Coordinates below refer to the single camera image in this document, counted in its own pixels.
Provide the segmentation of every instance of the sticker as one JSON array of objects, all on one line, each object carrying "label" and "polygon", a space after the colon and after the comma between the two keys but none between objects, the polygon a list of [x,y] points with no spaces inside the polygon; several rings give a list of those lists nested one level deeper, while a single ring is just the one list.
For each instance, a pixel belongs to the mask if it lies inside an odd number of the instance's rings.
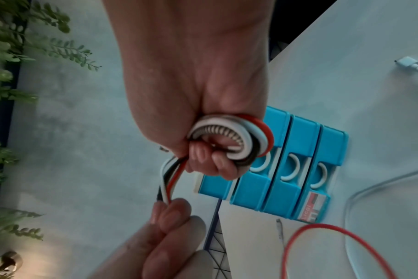
[{"label": "sticker", "polygon": [[314,223],[318,217],[321,208],[324,205],[325,195],[321,195],[314,192],[309,192],[309,195],[305,199],[304,206],[298,216],[298,220]]}]

